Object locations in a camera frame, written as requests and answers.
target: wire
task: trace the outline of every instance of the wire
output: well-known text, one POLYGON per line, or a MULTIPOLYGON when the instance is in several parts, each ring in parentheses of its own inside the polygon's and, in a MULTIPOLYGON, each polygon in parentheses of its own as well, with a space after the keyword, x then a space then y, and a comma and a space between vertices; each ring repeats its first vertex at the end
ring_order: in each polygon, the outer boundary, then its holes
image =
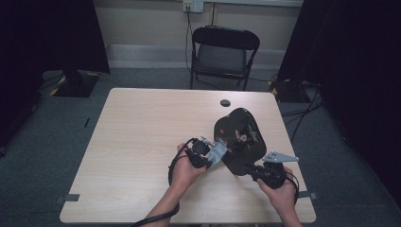
POLYGON ((188 49, 188 33, 189 33, 189 30, 191 31, 191 37, 192 37, 192 26, 191 26, 191 20, 189 18, 189 11, 186 12, 186 15, 187 15, 187 18, 188 18, 188 25, 186 27, 186 37, 185 37, 185 63, 186 63, 186 68, 188 69, 188 72, 191 73, 191 70, 189 69, 189 66, 188 66, 188 54, 186 53, 186 51, 188 49))
POLYGON ((180 157, 178 157, 177 159, 176 159, 176 161, 178 161, 179 159, 181 159, 181 158, 183 158, 183 157, 188 157, 188 155, 183 155, 183 156, 180 156, 180 157))
POLYGON ((299 126, 301 125, 302 120, 304 119, 306 114, 310 112, 310 107, 312 107, 313 103, 315 102, 315 99, 316 99, 316 96, 318 95, 318 92, 319 92, 319 89, 316 89, 316 92, 315 92, 315 95, 313 96, 312 101, 310 102, 309 106, 306 108, 305 112, 301 115, 301 118, 298 121, 297 126, 295 126, 295 130, 292 133, 292 136, 291 136, 291 139, 290 139, 291 144, 292 144, 292 141, 294 140, 295 133, 297 132, 297 130, 299 129, 299 126))
MULTIPOLYGON (((172 173, 173 173, 175 164, 177 163, 177 161, 179 159, 186 156, 186 155, 184 155, 184 156, 180 157, 181 153, 184 151, 185 148, 187 148, 188 144, 190 142, 193 142, 194 140, 195 140, 195 138, 192 138, 192 139, 189 139, 188 141, 186 141, 186 143, 180 148, 180 150, 177 152, 176 156, 174 157, 173 161, 171 162, 171 165, 169 166, 169 171, 168 171, 168 184, 171 184, 172 173)), ((180 211, 180 204, 178 203, 172 211, 169 211, 162 215, 158 215, 158 216, 154 216, 154 217, 150 217, 150 218, 144 218, 142 220, 139 220, 139 221, 133 223, 132 225, 130 225, 130 227, 139 227, 139 226, 149 224, 149 223, 161 220, 161 219, 170 218, 170 217, 177 215, 177 213, 179 211, 180 211)))
POLYGON ((212 26, 215 23, 215 8, 216 8, 216 3, 213 3, 213 11, 212 11, 212 26))
POLYGON ((290 115, 296 115, 296 114, 303 114, 304 112, 310 112, 311 113, 312 111, 318 109, 322 105, 323 105, 323 102, 319 103, 318 105, 316 105, 315 107, 313 107, 311 109, 286 112, 286 113, 281 113, 281 115, 282 116, 290 116, 290 115))
POLYGON ((297 116, 297 117, 295 117, 295 118, 290 119, 290 120, 286 123, 286 126, 288 126, 289 123, 291 123, 292 121, 295 121, 296 119, 298 119, 298 118, 300 118, 300 117, 301 117, 301 115, 299 115, 299 116, 297 116))
MULTIPOLYGON (((270 78, 270 82, 275 82, 275 81, 277 81, 277 79, 274 79, 275 77, 277 77, 277 74, 274 74, 273 76, 271 76, 271 78, 270 78)), ((272 91, 272 89, 271 89, 271 87, 269 86, 269 89, 268 89, 268 92, 271 92, 272 91)))
POLYGON ((295 177, 294 174, 286 172, 287 174, 292 176, 292 179, 295 179, 297 183, 295 183, 291 178, 286 176, 286 179, 289 180, 295 187, 295 196, 294 196, 294 205, 297 203, 298 197, 300 195, 300 183, 298 182, 298 179, 295 177))

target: forearm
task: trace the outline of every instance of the forearm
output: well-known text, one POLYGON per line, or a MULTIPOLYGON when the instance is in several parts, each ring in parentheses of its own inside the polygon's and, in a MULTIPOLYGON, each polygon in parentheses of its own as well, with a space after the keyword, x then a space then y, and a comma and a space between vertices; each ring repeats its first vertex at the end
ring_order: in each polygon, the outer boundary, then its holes
POLYGON ((278 215, 283 221, 283 225, 285 227, 302 227, 301 221, 299 221, 295 209, 286 212, 278 212, 278 215))
MULTIPOLYGON (((147 218, 155 217, 158 215, 165 214, 174 210, 177 204, 180 202, 180 199, 185 194, 186 189, 175 188, 170 186, 160 201, 153 207, 153 209, 148 213, 147 218)), ((161 219, 159 221, 155 221, 144 226, 146 227, 166 227, 168 226, 171 218, 161 219)))

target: wall outlet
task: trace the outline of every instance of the wall outlet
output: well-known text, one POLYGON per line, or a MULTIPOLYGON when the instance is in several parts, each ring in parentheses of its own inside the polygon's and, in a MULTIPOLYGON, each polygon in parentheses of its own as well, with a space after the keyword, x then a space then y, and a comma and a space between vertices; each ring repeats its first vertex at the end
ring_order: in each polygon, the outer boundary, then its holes
POLYGON ((203 2, 201 1, 183 1, 184 12, 203 12, 203 2))

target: chair seat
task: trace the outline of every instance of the chair seat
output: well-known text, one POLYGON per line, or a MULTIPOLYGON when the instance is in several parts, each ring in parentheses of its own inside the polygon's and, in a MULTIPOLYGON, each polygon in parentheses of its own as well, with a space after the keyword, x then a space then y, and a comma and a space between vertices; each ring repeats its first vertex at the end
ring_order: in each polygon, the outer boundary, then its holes
POLYGON ((246 74, 246 51, 202 44, 196 68, 203 72, 243 76, 246 74))

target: gray plastic part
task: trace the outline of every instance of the gray plastic part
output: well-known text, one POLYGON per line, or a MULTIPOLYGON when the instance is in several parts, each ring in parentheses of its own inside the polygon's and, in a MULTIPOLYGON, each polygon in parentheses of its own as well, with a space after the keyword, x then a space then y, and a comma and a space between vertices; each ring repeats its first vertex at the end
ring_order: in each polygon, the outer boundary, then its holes
POLYGON ((268 163, 286 163, 286 162, 298 162, 298 157, 292 157, 286 154, 282 154, 276 151, 272 151, 271 153, 265 155, 262 159, 268 163))
POLYGON ((220 142, 215 142, 212 149, 207 154, 207 160, 212 162, 211 166, 216 165, 221 161, 221 158, 227 152, 227 148, 220 142))

